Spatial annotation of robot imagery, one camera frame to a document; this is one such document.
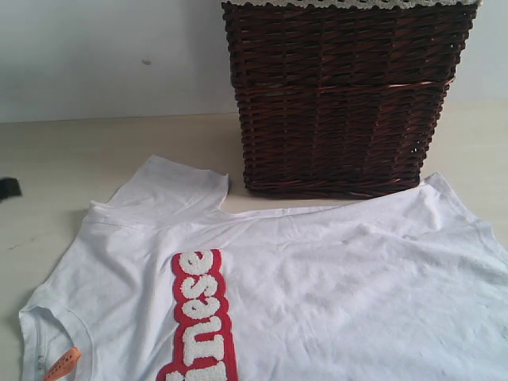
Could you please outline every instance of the white lace trim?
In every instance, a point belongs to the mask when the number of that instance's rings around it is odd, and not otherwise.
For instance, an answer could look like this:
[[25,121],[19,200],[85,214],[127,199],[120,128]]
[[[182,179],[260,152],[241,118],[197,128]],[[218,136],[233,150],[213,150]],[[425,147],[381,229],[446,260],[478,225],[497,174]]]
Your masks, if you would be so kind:
[[317,8],[325,8],[328,6],[336,6],[337,8],[352,8],[353,6],[360,10],[369,10],[377,6],[380,9],[391,10],[398,7],[401,9],[414,8],[415,6],[435,6],[441,4],[443,6],[455,6],[462,4],[470,6],[472,4],[480,4],[482,0],[222,0],[222,2],[230,2],[238,6],[250,3],[254,6],[315,6]]

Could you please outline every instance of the table surface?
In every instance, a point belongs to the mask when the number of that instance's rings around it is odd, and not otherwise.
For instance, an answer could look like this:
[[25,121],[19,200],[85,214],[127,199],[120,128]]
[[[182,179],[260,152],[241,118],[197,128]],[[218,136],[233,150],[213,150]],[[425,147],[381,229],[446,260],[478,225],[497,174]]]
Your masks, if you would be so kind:
[[[106,202],[150,155],[229,173],[223,210],[344,205],[253,198],[242,183],[237,115],[0,125],[0,176],[24,196],[0,204],[0,379],[20,378],[17,312],[78,232],[90,200]],[[422,176],[439,171],[508,247],[508,102],[449,103]]]

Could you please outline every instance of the red and white text patch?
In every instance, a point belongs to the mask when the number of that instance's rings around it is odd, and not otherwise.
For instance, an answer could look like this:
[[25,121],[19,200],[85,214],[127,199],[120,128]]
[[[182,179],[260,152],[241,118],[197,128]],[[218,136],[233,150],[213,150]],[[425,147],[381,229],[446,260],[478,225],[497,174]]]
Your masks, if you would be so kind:
[[176,254],[171,267],[179,326],[173,362],[159,371],[156,381],[237,381],[221,252]]

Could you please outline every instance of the brown wicker basket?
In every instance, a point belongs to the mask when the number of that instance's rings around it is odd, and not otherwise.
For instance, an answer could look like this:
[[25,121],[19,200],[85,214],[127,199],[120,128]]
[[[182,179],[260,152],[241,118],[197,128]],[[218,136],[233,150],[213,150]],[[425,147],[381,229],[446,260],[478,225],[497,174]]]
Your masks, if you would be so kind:
[[368,198],[418,185],[477,5],[222,7],[251,192]]

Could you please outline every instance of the red patch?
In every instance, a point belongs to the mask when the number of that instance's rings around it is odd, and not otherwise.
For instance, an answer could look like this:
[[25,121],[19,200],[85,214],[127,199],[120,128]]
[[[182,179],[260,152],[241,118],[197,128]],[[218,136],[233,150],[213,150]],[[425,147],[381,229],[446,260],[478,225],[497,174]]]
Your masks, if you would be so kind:
[[[204,252],[195,252],[199,259],[203,259]],[[176,300],[175,307],[175,320],[179,323],[179,326],[175,332],[174,337],[174,353],[173,361],[164,366],[157,375],[156,381],[166,381],[167,375],[178,372],[183,379],[185,379],[188,371],[195,371],[198,369],[206,369],[216,366],[219,362],[225,365],[225,374],[228,381],[237,381],[237,362],[234,351],[233,335],[231,333],[231,319],[228,316],[229,304],[225,298],[225,280],[220,273],[221,269],[221,252],[219,250],[210,250],[205,253],[212,253],[213,263],[211,268],[207,272],[203,272],[200,275],[189,275],[187,274],[180,265],[180,258],[186,253],[179,253],[173,256],[171,260],[171,268],[175,274],[175,282],[173,283],[173,295]],[[186,279],[192,278],[194,284],[196,284],[202,275],[210,275],[215,281],[217,281],[217,291],[213,295],[209,295],[211,298],[215,298],[219,301],[220,306],[213,315],[203,319],[193,319],[187,316],[183,312],[183,305],[190,300],[199,300],[206,304],[206,296],[201,293],[196,299],[189,299],[183,295],[182,286]],[[192,364],[188,366],[184,363],[184,353],[190,348],[186,348],[186,344],[183,339],[183,335],[186,329],[193,327],[199,323],[210,323],[212,317],[217,317],[221,320],[221,328],[218,331],[201,333],[195,336],[196,342],[212,341],[214,337],[220,335],[224,340],[224,357],[222,360],[218,360],[213,356],[208,357],[196,357]]]

